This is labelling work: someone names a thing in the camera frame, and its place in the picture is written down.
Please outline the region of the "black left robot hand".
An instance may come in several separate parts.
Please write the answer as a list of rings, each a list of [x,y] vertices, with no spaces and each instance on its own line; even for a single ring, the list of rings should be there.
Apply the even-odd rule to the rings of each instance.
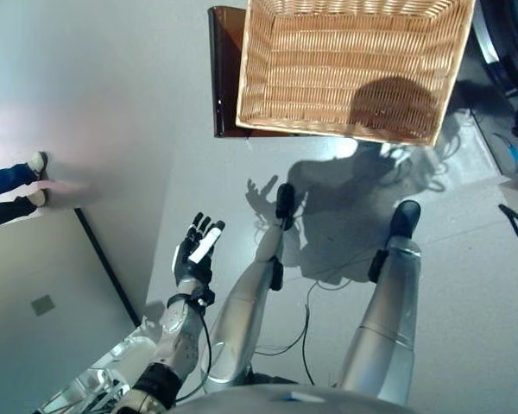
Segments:
[[[182,242],[176,247],[172,271],[178,293],[191,294],[206,288],[212,280],[212,254],[221,237],[225,223],[199,212],[188,227]]]

